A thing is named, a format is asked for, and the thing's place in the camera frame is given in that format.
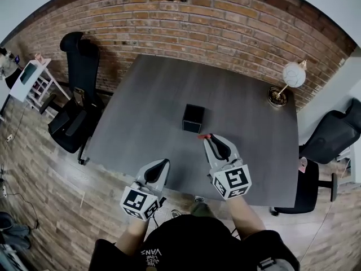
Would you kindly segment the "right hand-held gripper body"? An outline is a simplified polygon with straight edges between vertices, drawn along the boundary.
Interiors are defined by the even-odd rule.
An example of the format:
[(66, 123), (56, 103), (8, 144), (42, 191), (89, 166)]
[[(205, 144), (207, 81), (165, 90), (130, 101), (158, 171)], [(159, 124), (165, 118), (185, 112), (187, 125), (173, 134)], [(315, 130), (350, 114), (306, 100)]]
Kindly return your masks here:
[(249, 169), (242, 159), (234, 159), (224, 166), (210, 170), (212, 185), (224, 200), (245, 195), (252, 186)]

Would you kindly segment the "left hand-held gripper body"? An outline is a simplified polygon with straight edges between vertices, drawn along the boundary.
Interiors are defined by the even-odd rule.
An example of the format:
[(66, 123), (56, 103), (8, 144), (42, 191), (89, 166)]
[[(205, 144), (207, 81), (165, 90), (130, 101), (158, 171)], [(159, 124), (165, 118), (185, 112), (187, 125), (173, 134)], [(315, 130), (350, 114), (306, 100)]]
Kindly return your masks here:
[(125, 187), (120, 206), (124, 212), (142, 221), (148, 221), (162, 207), (166, 198), (156, 189), (134, 181)]

